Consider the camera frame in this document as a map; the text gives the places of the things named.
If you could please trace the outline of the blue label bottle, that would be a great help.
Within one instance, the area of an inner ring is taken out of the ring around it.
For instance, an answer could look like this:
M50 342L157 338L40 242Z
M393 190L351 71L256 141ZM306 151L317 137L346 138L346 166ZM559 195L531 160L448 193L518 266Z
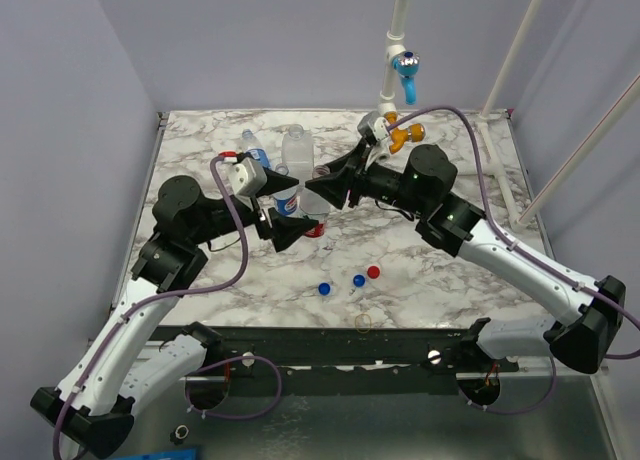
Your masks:
M331 205L319 194L305 186L299 198L299 210L304 218L316 220L320 225L324 225Z
M250 154L262 167L271 168L271 162L264 145L254 135L250 129L245 129L241 135L242 145L245 151Z

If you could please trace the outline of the large clear juice bottle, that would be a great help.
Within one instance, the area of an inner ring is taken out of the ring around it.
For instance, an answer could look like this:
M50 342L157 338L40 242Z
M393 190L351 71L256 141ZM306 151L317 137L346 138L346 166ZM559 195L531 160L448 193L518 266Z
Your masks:
M289 175L304 184L314 169L314 138L299 124L290 125L282 140L281 159Z

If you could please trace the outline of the blue bottle cap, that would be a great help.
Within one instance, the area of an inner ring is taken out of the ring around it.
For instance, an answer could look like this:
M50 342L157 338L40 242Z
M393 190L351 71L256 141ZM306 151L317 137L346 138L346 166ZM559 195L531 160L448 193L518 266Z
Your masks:
M352 280L353 286L356 288L363 287L365 282L366 282L366 278L361 274L355 275Z
M332 287L327 282L322 282L318 285L318 292L322 296L327 296L331 293Z

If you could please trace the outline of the red bottle cap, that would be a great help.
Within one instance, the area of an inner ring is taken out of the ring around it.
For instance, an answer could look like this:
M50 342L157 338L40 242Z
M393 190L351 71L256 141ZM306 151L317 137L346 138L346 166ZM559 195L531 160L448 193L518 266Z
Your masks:
M366 270L366 275L370 279L377 279L381 274L380 268L378 266L372 265L369 266Z

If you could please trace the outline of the red label bottle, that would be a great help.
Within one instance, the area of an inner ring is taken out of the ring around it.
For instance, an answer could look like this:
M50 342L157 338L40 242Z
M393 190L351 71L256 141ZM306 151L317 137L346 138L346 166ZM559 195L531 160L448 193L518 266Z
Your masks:
M284 163L276 166L275 171L281 174L289 175L289 170ZM302 190L305 187L305 183L299 182L296 189L290 188L278 193L273 194L274 205L276 210L284 216L293 216L297 218L304 218L299 210L299 198ZM318 224L313 230L308 231L305 235L310 238L319 238L325 233L326 223L324 225Z

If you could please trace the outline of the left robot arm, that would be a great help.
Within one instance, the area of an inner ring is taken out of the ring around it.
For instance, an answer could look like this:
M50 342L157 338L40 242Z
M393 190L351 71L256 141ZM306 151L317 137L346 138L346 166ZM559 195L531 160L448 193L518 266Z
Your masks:
M82 359L55 387L41 387L30 405L54 428L56 459L90 453L105 459L131 432L135 419L180 377L214 373L225 357L220 335L195 323L143 364L136 361L160 322L186 295L208 258L202 246L238 233L241 263L229 280L204 288L217 292L244 275L249 258L246 228L283 251L315 221L263 211L259 198L296 188L298 180L246 157L225 160L231 191L220 177L218 199L206 197L196 179L178 175L159 189L151 237L140 250L115 309Z

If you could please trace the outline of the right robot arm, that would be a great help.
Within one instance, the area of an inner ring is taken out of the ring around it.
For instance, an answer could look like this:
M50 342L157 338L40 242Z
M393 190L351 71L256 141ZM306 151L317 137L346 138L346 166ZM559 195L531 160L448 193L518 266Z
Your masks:
M459 350L467 369L480 372L506 357L553 357L579 373L598 371L622 323L621 281L573 272L493 226L487 212L452 193L457 169L439 147L413 148L401 172L368 164L368 151L360 141L307 188L337 209L367 197L414 215L428 245L492 272L546 311L476 321Z

